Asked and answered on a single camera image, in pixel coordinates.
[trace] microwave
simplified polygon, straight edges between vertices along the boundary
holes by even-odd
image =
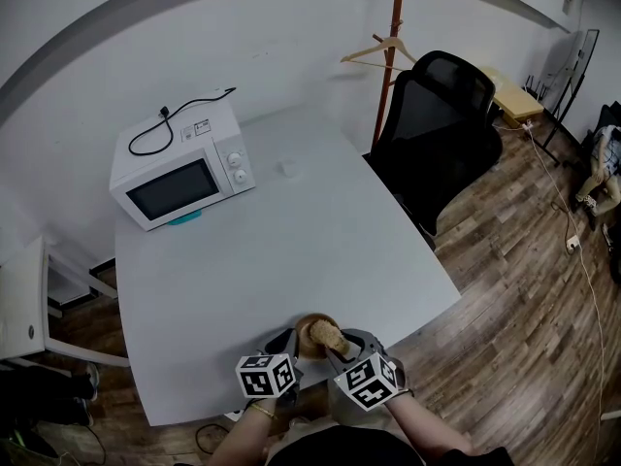
[[[114,150],[110,193],[145,230],[254,188],[228,99],[190,105],[133,142],[161,122],[154,116],[123,131]]]

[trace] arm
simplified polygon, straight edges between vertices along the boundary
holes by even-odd
[[[604,132],[604,135],[600,139],[600,149],[598,151],[598,155],[599,155],[598,160],[600,162],[600,172],[604,170],[604,151],[608,145],[609,140],[610,140],[610,134],[607,132]]]
[[[453,449],[466,455],[474,454],[470,440],[422,407],[411,395],[399,395],[386,402],[386,407],[426,462],[436,461]]]
[[[276,409],[276,399],[261,400],[257,404],[272,414]],[[263,459],[271,426],[269,416],[248,408],[213,453],[210,466],[256,466]]]

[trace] white table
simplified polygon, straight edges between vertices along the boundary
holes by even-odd
[[[239,358],[304,314],[372,331],[389,347],[459,299],[338,127],[296,109],[242,130],[256,188],[149,232],[118,209],[123,332],[151,425],[239,409]],[[332,375],[325,362],[299,364],[303,386]]]
[[[53,339],[48,325],[48,270],[86,283],[116,298],[116,290],[91,277],[39,237],[0,268],[0,359],[51,350],[78,359],[129,366],[126,357],[109,355]]]

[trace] wooden floor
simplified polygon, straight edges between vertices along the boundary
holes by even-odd
[[[601,351],[590,289],[578,255],[565,252],[567,218],[550,206],[562,204],[531,143],[515,131],[503,131],[502,138],[499,164],[439,220],[437,256],[463,297],[397,344],[394,354],[409,369],[416,397],[469,432],[480,450],[505,446],[517,465],[592,464]],[[570,150],[562,135],[557,139],[557,152]],[[567,195],[576,183],[571,170],[544,160]],[[621,408],[614,392],[621,389],[619,288],[607,271],[602,234],[590,232],[584,214],[576,220],[603,322],[606,411]],[[118,307],[110,299],[71,310],[51,329],[65,340],[125,354]],[[80,369],[60,357],[45,360]],[[130,370],[102,367],[101,375],[91,410],[107,464],[209,461],[194,443],[201,423],[150,428]],[[619,463],[619,423],[603,426],[598,464]],[[80,462],[101,460],[87,430],[44,423],[39,430],[59,452],[68,450]],[[201,443],[213,449],[220,439],[214,433]]]

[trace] black power cord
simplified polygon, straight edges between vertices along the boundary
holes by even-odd
[[[101,462],[85,462],[83,464],[83,466],[104,466],[104,464],[106,464],[106,459],[107,459],[107,454],[106,454],[106,448],[104,447],[104,445],[101,443],[100,438],[97,436],[97,434],[90,428],[90,426],[85,426],[84,428],[86,428],[90,433],[93,434],[93,437],[95,437],[97,439],[97,442],[99,442],[99,446],[101,447],[101,452],[103,452],[104,454],[104,458],[102,459]]]
[[[229,430],[227,430],[224,426],[222,426],[221,424],[217,424],[217,423],[209,423],[209,424],[205,424],[203,426],[201,426],[198,430],[196,430],[196,434],[194,435],[194,442],[196,442],[196,447],[198,447],[200,450],[202,450],[205,454],[208,455],[213,455],[213,453],[215,452],[215,450],[205,450],[201,447],[201,444],[198,441],[198,434],[201,433],[201,431],[203,431],[205,428],[208,428],[210,426],[213,426],[214,428],[217,428],[220,431],[224,431],[227,435],[229,433]]]
[[[185,109],[188,105],[190,104],[195,104],[197,102],[216,102],[217,100],[221,100],[223,99],[225,96],[230,95],[231,93],[233,93],[236,90],[235,87],[233,88],[226,88],[224,90],[224,94],[220,95],[217,98],[195,98],[194,100],[190,100],[189,102],[185,102],[181,107],[179,107],[176,111],[174,111],[172,114],[168,115],[169,111],[168,111],[168,107],[164,106],[160,109],[159,114],[164,117],[163,120],[161,120],[160,122],[158,122],[157,124],[153,125],[151,128],[143,131],[142,133],[136,135],[131,142],[129,142],[129,145],[127,146],[127,148],[129,149],[129,152],[132,155],[136,155],[137,157],[142,157],[144,155],[155,155],[156,153],[159,153],[161,151],[164,151],[165,149],[167,149],[172,143],[173,140],[175,139],[175,135],[173,134],[173,129],[171,128],[170,123],[168,122],[168,119],[172,119],[174,116],[176,116],[179,112],[181,112],[183,109]],[[140,140],[143,136],[145,136],[147,133],[150,133],[151,131],[153,131],[154,129],[157,129],[158,127],[160,127],[162,124],[166,123],[166,126],[168,127],[168,131],[171,135],[170,140],[168,141],[168,143],[162,147],[161,149],[158,150],[153,150],[153,151],[134,151],[132,149],[132,145],[134,145],[134,143],[138,140]]]

